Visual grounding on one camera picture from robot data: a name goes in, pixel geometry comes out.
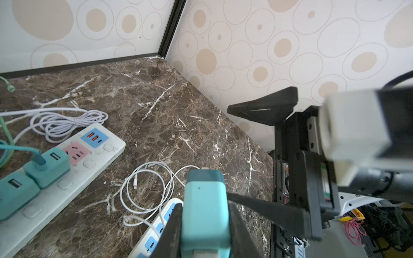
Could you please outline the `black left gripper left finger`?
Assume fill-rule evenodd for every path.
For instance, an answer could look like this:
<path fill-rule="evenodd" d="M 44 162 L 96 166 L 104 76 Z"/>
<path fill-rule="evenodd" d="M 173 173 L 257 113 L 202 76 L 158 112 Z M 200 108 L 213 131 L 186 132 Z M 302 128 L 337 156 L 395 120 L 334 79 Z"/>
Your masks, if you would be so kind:
<path fill-rule="evenodd" d="M 176 204 L 150 258 L 181 258 L 182 204 Z"/>

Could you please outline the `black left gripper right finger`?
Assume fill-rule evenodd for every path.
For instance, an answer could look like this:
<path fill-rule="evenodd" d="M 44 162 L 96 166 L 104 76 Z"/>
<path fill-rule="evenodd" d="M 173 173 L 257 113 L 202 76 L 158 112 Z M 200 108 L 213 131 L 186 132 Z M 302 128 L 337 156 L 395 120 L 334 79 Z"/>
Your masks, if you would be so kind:
<path fill-rule="evenodd" d="M 262 258 L 244 219 L 235 204 L 229 203 L 231 258 Z"/>

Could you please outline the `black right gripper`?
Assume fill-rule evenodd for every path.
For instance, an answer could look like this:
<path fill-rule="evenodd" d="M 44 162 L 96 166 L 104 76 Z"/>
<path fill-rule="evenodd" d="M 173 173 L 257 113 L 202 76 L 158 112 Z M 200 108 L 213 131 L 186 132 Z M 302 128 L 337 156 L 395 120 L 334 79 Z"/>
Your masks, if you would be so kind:
<path fill-rule="evenodd" d="M 295 237 L 321 240 L 323 222 L 339 212 L 338 187 L 332 162 L 315 150 L 320 146 L 315 138 L 319 107 L 310 106 L 292 114 L 298 101 L 297 87 L 288 87 L 228 106 L 230 115 L 267 126 L 277 125 L 274 202 L 230 192 L 227 199 L 250 208 Z"/>

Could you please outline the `blue white power strip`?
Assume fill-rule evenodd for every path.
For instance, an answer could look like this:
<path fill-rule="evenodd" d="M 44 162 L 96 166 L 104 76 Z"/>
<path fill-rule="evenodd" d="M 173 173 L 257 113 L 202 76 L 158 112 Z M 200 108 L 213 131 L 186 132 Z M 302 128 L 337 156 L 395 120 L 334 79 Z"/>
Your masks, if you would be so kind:
<path fill-rule="evenodd" d="M 176 204 L 183 204 L 183 201 L 172 198 L 162 206 L 161 215 L 157 214 L 151 223 L 154 229 L 149 227 L 146 230 L 128 255 L 128 258 L 149 258 L 152 255 L 159 242 L 159 236 L 162 235 Z"/>

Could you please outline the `teal charger plug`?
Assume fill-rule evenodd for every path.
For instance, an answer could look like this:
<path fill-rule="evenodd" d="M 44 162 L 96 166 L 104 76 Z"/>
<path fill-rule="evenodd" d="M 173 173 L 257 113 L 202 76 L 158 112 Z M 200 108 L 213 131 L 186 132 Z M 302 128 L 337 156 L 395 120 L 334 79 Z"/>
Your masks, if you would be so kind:
<path fill-rule="evenodd" d="M 228 258 L 231 229 L 227 189 L 219 170 L 188 173 L 180 236 L 183 258 Z"/>
<path fill-rule="evenodd" d="M 35 181 L 24 172 L 1 179 L 1 221 L 7 220 L 40 193 Z"/>
<path fill-rule="evenodd" d="M 43 153 L 42 158 L 45 161 L 42 165 L 32 159 L 24 165 L 23 170 L 39 188 L 45 189 L 69 172 L 71 163 L 68 154 L 57 147 Z"/>

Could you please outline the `multicolour white power strip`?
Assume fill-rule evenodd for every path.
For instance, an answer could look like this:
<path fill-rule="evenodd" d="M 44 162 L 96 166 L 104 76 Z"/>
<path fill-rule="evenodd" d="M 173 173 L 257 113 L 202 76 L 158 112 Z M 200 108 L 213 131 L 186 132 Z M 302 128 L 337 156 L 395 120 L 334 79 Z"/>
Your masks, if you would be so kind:
<path fill-rule="evenodd" d="M 87 127 L 57 148 L 70 158 L 71 169 L 7 220 L 1 221 L 1 257 L 16 255 L 77 195 L 112 164 L 126 143 L 99 123 Z"/>

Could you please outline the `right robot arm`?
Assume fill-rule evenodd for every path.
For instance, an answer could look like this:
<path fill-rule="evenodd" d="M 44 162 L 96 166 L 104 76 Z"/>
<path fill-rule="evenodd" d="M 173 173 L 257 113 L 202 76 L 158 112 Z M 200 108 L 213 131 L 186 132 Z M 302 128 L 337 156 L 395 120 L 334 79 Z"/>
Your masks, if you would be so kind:
<path fill-rule="evenodd" d="M 322 221 L 341 215 L 341 193 L 413 201 L 413 89 L 407 72 L 381 89 L 341 92 L 294 111 L 298 89 L 230 105 L 228 114 L 274 127 L 274 200 L 229 194 L 278 228 L 318 240 Z"/>

